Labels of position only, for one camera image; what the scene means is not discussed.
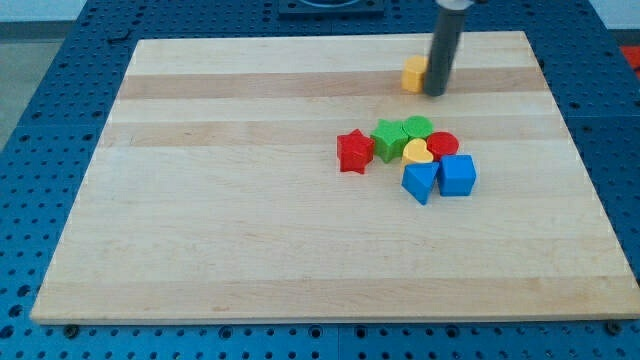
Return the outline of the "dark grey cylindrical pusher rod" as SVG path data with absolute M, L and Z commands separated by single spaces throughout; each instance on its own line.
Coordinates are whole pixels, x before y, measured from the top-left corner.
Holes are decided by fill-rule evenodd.
M 439 6 L 423 86 L 431 97 L 446 92 L 468 8 L 468 5 Z

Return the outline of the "silver tool holder flange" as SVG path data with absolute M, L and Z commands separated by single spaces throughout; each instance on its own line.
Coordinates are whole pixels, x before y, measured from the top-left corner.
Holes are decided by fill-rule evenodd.
M 474 0 L 436 0 L 436 3 L 447 10 L 466 10 L 472 6 Z

